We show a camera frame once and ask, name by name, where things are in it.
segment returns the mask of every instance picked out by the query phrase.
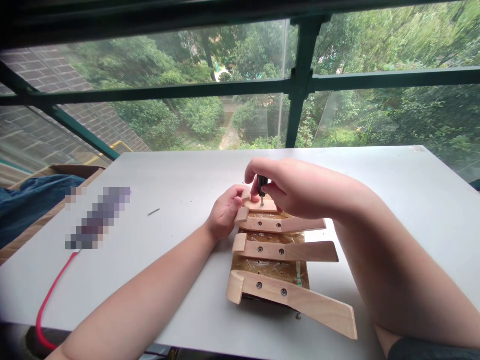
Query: glass pane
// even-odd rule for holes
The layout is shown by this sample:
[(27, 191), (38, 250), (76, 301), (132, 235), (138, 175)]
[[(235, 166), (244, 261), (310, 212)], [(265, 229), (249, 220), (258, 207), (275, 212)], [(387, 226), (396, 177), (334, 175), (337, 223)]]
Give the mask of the glass pane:
[(62, 105), (117, 152), (275, 149), (290, 104), (282, 94)]
[(42, 92), (144, 88), (288, 76), (297, 41), (297, 28), (279, 20), (21, 48), (0, 59)]
[(318, 75), (480, 65), (480, 2), (336, 14), (322, 26)]
[(424, 145), (468, 183), (480, 178), (480, 85), (317, 92), (298, 147)]
[(0, 134), (0, 162), (27, 173), (35, 173), (52, 164), (107, 167), (111, 163), (33, 108), (0, 107)]
[(0, 95), (14, 95), (14, 92), (0, 82)]

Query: white table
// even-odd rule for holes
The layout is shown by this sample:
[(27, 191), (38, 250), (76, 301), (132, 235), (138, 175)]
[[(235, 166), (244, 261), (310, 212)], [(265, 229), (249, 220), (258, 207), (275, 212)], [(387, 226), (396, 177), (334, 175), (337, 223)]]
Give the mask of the white table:
[[(428, 253), (480, 308), (480, 195), (422, 146), (126, 153), (0, 268), (6, 321), (34, 325), (71, 251), (66, 234), (92, 209), (103, 188), (131, 188), (102, 249), (83, 250), (64, 274), (43, 318), (72, 331), (108, 296), (200, 226), (214, 201), (244, 181), (253, 157), (292, 157), (350, 175), (376, 191)], [(160, 208), (155, 214), (148, 213)], [(333, 232), (339, 263), (309, 263), (313, 291), (354, 307), (358, 341), (269, 304), (229, 302), (231, 241), (209, 259), (158, 344), (261, 359), (383, 359), (372, 323)]]

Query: green foliage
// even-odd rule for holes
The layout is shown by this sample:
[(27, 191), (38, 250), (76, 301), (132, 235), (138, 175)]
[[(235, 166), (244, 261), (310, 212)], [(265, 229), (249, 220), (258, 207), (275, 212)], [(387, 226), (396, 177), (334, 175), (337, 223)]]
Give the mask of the green foliage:
[(217, 97), (199, 97), (188, 101), (181, 114), (193, 132), (205, 140), (219, 131), (224, 107)]
[(231, 118), (232, 126), (244, 141), (258, 138), (262, 130), (268, 132), (268, 110), (265, 101), (268, 99), (255, 96), (239, 107)]
[(186, 83), (204, 84), (211, 83), (212, 70), (203, 63), (192, 65), (191, 63), (177, 64), (178, 70), (183, 74)]
[(232, 145), (229, 150), (258, 150), (258, 149), (277, 149), (279, 138), (274, 137), (258, 137), (252, 143), (242, 141), (240, 146)]
[(162, 101), (113, 102), (117, 114), (153, 151), (178, 147), (175, 137), (180, 120)]
[(220, 82), (226, 83), (229, 82), (232, 79), (232, 75), (230, 75), (228, 72), (222, 72), (220, 74)]
[[(280, 78), (283, 21), (222, 26), (72, 45), (78, 71), (96, 89)], [(480, 65), (480, 2), (335, 14), (321, 28), (315, 74), (435, 69)], [(286, 75), (294, 67), (298, 28), (288, 27)], [(232, 126), (238, 149), (276, 148), (279, 94), (238, 95)], [(478, 160), (480, 86), (385, 88), (318, 92), (304, 102), (297, 147), (426, 145), (461, 169)], [(152, 150), (192, 150), (178, 140), (193, 133), (195, 150), (222, 140), (223, 106), (217, 98), (114, 103), (119, 115)], [(283, 97), (280, 143), (285, 143), (290, 101)]]

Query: brick wall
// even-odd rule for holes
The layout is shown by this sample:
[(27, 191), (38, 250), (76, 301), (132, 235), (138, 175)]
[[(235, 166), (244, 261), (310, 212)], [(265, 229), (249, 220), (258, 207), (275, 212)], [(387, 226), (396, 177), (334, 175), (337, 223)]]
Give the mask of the brick wall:
[[(9, 50), (2, 53), (0, 59), (42, 92), (93, 89), (70, 65), (57, 46)], [(11, 93), (8, 88), (0, 84), (0, 94)], [(123, 141), (134, 152), (150, 151), (142, 139), (106, 102), (70, 104), (60, 107), (109, 146)], [(40, 111), (39, 113), (55, 123), (45, 114)], [(92, 157), (83, 146), (22, 106), (0, 108), (0, 142), (4, 146), (17, 145), (20, 150), (26, 149), (26, 157), (30, 154), (49, 164), (82, 163), (86, 158)]]

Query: screwdriver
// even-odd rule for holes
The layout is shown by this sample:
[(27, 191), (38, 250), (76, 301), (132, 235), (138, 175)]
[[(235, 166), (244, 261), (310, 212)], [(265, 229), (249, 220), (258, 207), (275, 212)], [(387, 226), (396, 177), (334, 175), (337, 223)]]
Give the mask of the screwdriver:
[(267, 185), (269, 183), (269, 180), (265, 176), (257, 175), (258, 178), (258, 195), (260, 195), (261, 203), (260, 206), (264, 206), (264, 197), (265, 193), (262, 191), (262, 186)]

